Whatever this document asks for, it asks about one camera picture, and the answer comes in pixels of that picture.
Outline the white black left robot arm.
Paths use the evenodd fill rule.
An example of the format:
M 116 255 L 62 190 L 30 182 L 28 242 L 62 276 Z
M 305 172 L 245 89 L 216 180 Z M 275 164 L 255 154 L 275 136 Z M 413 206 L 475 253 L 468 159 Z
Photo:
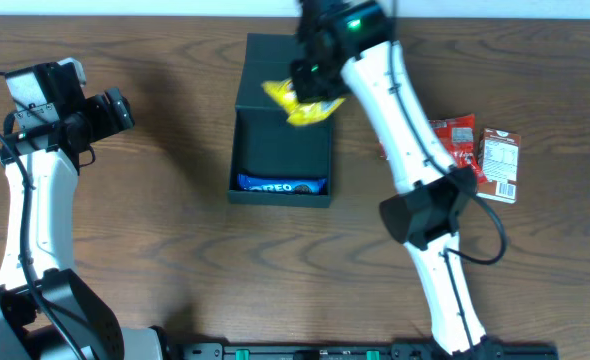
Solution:
M 81 279 L 72 208 L 81 153 L 134 125 L 116 88 L 14 98 L 0 132 L 10 190 L 0 267 L 0 359 L 165 359 L 157 327 L 131 329 Z

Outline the blue Oreo cookie pack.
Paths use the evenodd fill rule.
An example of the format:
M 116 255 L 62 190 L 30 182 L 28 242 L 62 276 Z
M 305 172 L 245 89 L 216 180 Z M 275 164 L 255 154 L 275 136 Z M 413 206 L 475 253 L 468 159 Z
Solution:
M 326 186 L 327 180 L 322 179 L 277 179 L 260 178 L 245 174 L 237 175 L 239 187 L 245 191 L 312 194 L 319 195 Z

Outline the dark green cardboard box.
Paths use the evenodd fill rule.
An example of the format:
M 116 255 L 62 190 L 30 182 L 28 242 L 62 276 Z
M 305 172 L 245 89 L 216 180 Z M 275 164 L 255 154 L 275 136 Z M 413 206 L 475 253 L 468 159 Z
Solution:
M 292 35 L 250 33 L 235 102 L 228 199 L 247 205 L 327 208 L 331 203 L 333 121 L 296 127 L 262 89 L 265 81 L 289 77 L 302 56 Z M 237 175 L 277 179 L 326 179 L 319 195 L 242 190 Z

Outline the red snack bag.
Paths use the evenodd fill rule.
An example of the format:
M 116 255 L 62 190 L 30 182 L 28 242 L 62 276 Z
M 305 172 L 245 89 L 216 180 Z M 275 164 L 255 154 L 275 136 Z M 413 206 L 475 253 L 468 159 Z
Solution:
M 474 154 L 474 114 L 442 120 L 423 120 L 419 125 L 418 133 L 422 135 L 427 126 L 432 128 L 435 137 L 450 154 L 458 168 L 470 167 L 478 185 L 489 181 Z

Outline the brown white carton box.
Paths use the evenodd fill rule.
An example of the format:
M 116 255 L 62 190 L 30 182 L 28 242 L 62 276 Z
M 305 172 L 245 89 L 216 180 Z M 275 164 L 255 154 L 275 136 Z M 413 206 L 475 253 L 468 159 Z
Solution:
M 478 196 L 506 204 L 517 200 L 517 175 L 521 136 L 503 130 L 481 131 L 478 164 L 486 181 L 478 186 Z

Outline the yellow snack bag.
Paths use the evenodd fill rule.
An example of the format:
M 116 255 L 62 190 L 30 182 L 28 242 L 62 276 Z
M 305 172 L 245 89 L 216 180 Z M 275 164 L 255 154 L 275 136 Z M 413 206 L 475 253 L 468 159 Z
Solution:
M 309 126 L 323 122 L 345 101 L 345 98 L 338 98 L 332 101 L 300 103 L 291 78 L 265 81 L 261 86 L 265 94 L 287 113 L 287 122 L 293 126 Z

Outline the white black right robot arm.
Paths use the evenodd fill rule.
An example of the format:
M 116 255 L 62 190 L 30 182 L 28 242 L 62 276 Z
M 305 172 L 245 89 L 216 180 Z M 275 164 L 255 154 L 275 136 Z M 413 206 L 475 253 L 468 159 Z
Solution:
M 291 65 L 304 103 L 353 94 L 388 157 L 396 193 L 379 206 L 391 236 L 409 252 L 449 359 L 487 359 L 491 346 L 474 310 L 461 264 L 458 217 L 476 186 L 436 137 L 414 92 L 393 23 L 375 1 L 301 0 Z

